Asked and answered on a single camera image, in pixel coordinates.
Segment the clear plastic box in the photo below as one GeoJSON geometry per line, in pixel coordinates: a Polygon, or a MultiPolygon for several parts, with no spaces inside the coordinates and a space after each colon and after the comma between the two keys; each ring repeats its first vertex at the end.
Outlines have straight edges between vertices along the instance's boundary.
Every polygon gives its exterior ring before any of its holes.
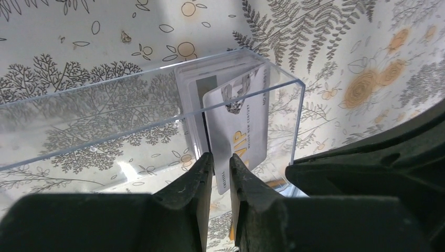
{"type": "MultiPolygon", "coordinates": [[[[266,61],[267,157],[254,169],[275,171],[294,160],[305,85],[266,61]]],[[[197,157],[190,143],[174,74],[182,63],[86,68],[42,54],[30,66],[9,65],[1,75],[1,199],[155,192],[189,171],[206,152],[197,157]]]]}

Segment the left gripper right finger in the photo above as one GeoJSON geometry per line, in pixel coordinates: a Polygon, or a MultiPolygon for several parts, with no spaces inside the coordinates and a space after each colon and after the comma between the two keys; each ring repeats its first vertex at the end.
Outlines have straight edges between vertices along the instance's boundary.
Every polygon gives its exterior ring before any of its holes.
{"type": "Polygon", "coordinates": [[[399,199],[385,196],[285,197],[234,154],[229,161],[232,196],[248,191],[255,208],[235,245],[240,251],[431,251],[418,221],[399,199]]]}

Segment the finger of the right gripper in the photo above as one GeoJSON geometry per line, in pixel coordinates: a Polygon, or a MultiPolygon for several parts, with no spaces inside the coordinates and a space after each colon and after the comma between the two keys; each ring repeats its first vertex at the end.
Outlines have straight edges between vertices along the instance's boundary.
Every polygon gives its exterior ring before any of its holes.
{"type": "Polygon", "coordinates": [[[295,160],[285,176],[309,196],[393,196],[444,251],[444,102],[390,130],[295,160]]]}

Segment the white VIP credit card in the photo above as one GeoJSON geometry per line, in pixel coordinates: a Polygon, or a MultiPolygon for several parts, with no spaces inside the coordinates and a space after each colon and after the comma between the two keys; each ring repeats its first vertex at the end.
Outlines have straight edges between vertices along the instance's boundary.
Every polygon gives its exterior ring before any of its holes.
{"type": "Polygon", "coordinates": [[[252,170],[267,157],[270,68],[258,65],[203,96],[219,194],[230,188],[229,159],[252,170]]]}

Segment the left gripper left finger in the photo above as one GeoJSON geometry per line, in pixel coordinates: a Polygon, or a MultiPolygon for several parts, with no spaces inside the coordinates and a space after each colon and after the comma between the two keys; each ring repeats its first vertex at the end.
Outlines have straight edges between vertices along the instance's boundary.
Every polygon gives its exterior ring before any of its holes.
{"type": "Polygon", "coordinates": [[[204,153],[155,194],[32,194],[1,221],[1,251],[205,251],[214,168],[204,153]]]}

